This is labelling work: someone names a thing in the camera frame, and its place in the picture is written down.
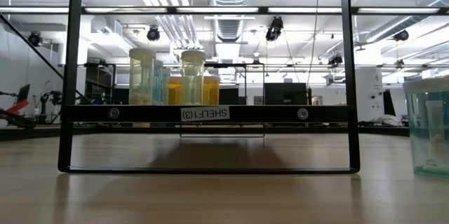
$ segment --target shelf label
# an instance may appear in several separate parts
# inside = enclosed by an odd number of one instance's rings
[[[181,108],[181,121],[229,119],[229,106]]]

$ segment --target red object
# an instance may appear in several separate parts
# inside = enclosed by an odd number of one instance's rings
[[[28,105],[28,100],[20,101],[17,105],[6,110],[7,112],[18,113],[21,109]]]

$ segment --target table surface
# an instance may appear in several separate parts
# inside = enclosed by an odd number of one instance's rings
[[[449,180],[413,174],[410,141],[361,135],[362,170],[329,176],[64,174],[58,139],[0,142],[0,223],[448,223]],[[75,165],[347,166],[347,136],[76,136]]]

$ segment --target plastic container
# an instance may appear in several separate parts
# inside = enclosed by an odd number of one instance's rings
[[[449,78],[404,83],[415,173],[449,177]]]
[[[154,61],[153,105],[162,105],[162,70],[163,62]]]
[[[203,105],[218,105],[220,94],[220,78],[214,76],[204,77]]]
[[[148,48],[132,48],[129,57],[129,104],[151,105],[156,52]]]
[[[167,69],[162,69],[162,104],[168,105],[168,94],[169,94],[169,84],[170,84],[171,71]]]
[[[200,51],[184,51],[181,60],[182,104],[202,105],[206,54]]]
[[[170,77],[168,84],[168,104],[181,105],[182,104],[182,77]]]

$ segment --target fluorescent light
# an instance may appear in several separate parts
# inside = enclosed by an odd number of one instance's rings
[[[413,15],[416,13],[437,13],[439,10],[440,8],[360,8],[357,13],[408,13]]]
[[[341,13],[340,7],[270,7],[269,13]]]
[[[167,13],[164,7],[85,7],[87,13]]]
[[[249,16],[204,16],[205,20],[255,20]]]
[[[256,13],[258,7],[178,7],[178,13]]]
[[[0,13],[69,13],[68,7],[0,7]]]

